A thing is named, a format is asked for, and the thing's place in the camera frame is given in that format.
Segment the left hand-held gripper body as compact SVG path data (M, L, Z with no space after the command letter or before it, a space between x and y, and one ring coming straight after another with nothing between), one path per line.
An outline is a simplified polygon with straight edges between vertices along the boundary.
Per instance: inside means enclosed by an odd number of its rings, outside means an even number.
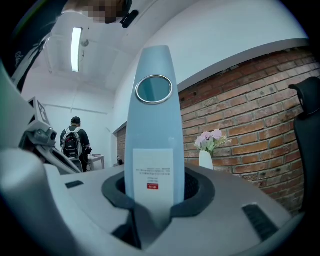
M37 146L55 147L57 132L53 130L46 109L37 97L28 103L33 108L32 117L20 140L19 148L25 149L28 142Z

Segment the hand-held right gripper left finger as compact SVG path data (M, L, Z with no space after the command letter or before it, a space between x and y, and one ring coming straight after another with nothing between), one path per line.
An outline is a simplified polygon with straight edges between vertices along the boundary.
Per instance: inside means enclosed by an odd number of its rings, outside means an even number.
M107 171L60 175L45 166L46 231L62 250L139 250L134 216L103 193Z

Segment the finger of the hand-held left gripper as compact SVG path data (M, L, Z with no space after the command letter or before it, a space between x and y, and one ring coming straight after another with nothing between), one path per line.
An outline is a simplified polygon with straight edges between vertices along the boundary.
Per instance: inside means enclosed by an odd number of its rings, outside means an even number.
M77 165L55 147L37 145L36 150L39 156L44 159L44 163L57 167L61 175L82 173L81 168L78 168Z

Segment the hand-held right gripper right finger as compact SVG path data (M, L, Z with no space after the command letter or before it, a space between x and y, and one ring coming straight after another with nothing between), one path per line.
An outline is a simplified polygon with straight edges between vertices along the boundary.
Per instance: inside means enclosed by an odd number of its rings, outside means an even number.
M200 166L185 172L195 189L148 251L270 252L291 232L289 212L248 181Z

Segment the light blue tube package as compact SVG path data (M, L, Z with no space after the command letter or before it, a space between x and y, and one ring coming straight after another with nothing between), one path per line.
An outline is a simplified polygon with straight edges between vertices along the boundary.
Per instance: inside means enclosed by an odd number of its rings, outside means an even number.
M181 107L166 45L141 52L126 123L124 179L126 194L157 228L166 228L185 194Z

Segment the grey black backpack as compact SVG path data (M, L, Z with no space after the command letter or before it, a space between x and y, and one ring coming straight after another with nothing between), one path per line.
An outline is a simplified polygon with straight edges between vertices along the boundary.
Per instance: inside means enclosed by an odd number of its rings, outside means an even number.
M69 128L65 131L62 139L61 152L68 158L77 159L82 154L82 144L78 131L81 128L77 127L75 130Z

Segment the small white side table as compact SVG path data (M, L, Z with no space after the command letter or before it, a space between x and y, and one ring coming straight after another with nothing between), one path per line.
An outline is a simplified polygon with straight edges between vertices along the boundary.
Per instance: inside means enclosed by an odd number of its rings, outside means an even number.
M100 168L95 167L95 163L100 162ZM94 154L88 156L88 166L90 171L105 169L105 156L101 154Z

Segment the white vase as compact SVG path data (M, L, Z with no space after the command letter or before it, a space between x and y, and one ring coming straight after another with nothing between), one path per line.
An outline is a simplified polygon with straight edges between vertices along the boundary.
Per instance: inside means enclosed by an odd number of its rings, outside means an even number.
M205 150L201 150L199 152L199 166L209 170L214 170L212 156L209 152Z

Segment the pink flower bouquet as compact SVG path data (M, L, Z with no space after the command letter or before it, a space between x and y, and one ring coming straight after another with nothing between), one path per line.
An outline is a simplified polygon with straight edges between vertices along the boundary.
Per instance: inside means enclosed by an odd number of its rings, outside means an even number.
M225 146L231 143L226 135L222 134L220 129L214 131L205 131L195 140L195 147L200 151L213 153L215 148Z

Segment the person's black clothing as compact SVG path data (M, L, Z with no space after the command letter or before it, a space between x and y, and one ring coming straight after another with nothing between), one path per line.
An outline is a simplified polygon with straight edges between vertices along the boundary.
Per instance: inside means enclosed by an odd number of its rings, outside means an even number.
M32 65L45 48L68 0L28 0L25 14L15 17L13 32L6 36L0 54L13 84L21 92Z

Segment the ceiling tube light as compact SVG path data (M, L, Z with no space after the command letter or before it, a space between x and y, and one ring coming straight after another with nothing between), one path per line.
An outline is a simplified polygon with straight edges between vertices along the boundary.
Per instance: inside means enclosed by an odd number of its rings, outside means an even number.
M79 71L79 50L81 43L83 29L81 27L74 27L71 37L71 70L73 72Z

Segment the black office chair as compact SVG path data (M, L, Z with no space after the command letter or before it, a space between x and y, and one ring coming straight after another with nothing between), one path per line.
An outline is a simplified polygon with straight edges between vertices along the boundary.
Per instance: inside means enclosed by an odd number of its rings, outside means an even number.
M295 117L294 133L297 140L304 175L304 195L301 211L312 205L320 192L320 78L289 85L297 92L302 113Z

